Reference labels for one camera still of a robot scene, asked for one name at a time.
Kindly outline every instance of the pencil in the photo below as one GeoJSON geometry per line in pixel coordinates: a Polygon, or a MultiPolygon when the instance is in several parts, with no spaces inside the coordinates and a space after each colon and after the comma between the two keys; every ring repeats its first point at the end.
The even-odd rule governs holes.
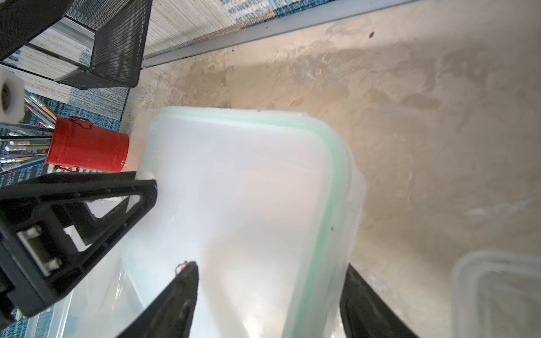
{"type": "Polygon", "coordinates": [[[56,115],[55,113],[53,113],[49,107],[47,107],[45,105],[45,103],[43,103],[43,101],[41,101],[39,98],[37,98],[36,95],[34,94],[31,94],[29,92],[27,92],[26,90],[24,91],[24,96],[28,97],[29,99],[31,99],[32,101],[34,101],[41,109],[43,109],[47,114],[49,114],[55,121],[56,121],[56,115]]]}
{"type": "Polygon", "coordinates": [[[49,149],[48,145],[6,145],[5,150],[14,151],[14,150],[42,150],[49,149]]]}
{"type": "Polygon", "coordinates": [[[45,124],[49,126],[49,128],[54,128],[56,121],[52,119],[49,115],[47,115],[46,112],[41,110],[34,102],[30,101],[25,104],[25,107],[32,112],[32,114],[36,115],[41,121],[43,121],[45,124]]]}

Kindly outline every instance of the container lid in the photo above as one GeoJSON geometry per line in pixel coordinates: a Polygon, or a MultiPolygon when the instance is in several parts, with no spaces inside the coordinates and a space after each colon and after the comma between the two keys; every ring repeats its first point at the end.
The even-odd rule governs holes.
{"type": "Polygon", "coordinates": [[[541,257],[479,251],[454,271],[455,338],[541,337],[541,257]]]}
{"type": "Polygon", "coordinates": [[[366,185],[351,152],[306,114],[169,107],[137,178],[155,207],[123,238],[144,307],[184,261],[199,294],[190,336],[330,336],[366,185]]]}

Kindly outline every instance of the black wire mesh basket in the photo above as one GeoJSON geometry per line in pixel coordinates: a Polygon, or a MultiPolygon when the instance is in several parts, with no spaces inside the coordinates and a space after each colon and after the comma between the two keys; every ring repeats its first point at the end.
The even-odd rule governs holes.
{"type": "Polygon", "coordinates": [[[72,0],[8,0],[0,4],[0,59],[4,60],[64,17],[72,0]]]}
{"type": "MultiPolygon", "coordinates": [[[[51,51],[34,46],[28,43],[28,39],[26,38],[20,44],[6,48],[6,55],[2,59],[8,57],[22,45],[27,45],[78,67],[76,70],[57,79],[45,77],[57,83],[66,84],[82,90],[110,87],[133,88],[137,86],[141,72],[141,63],[143,61],[152,0],[16,0],[13,5],[18,2],[47,2],[51,7],[55,7],[51,3],[67,2],[68,5],[72,4],[70,7],[55,12],[57,15],[56,19],[47,21],[46,24],[48,25],[44,23],[39,28],[33,28],[32,32],[35,32],[34,35],[26,34],[22,37],[19,34],[13,38],[10,35],[11,31],[6,30],[4,32],[2,30],[1,35],[7,36],[7,41],[10,41],[10,38],[20,41],[20,38],[27,36],[33,38],[65,14],[75,22],[95,31],[90,66],[88,67],[81,63],[67,60],[51,51]]],[[[9,15],[6,14],[6,18],[11,21],[23,20],[23,22],[26,22],[25,20],[28,20],[21,19],[21,15],[15,15],[12,12],[9,12],[9,15]]]]}

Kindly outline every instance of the concrete floor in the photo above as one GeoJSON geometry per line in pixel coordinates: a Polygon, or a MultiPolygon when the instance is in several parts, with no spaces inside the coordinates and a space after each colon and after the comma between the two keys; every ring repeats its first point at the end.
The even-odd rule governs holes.
{"type": "Polygon", "coordinates": [[[126,169],[162,107],[308,112],[366,176],[353,265],[420,337],[450,337],[458,258],[541,255],[540,14],[421,0],[144,70],[126,169]]]}

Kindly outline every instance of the red pencil holder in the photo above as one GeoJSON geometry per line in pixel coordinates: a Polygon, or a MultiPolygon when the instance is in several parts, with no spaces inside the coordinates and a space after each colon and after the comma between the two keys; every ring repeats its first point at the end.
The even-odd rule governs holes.
{"type": "Polygon", "coordinates": [[[58,117],[45,162],[118,173],[128,147],[128,134],[97,127],[86,118],[58,117]]]}

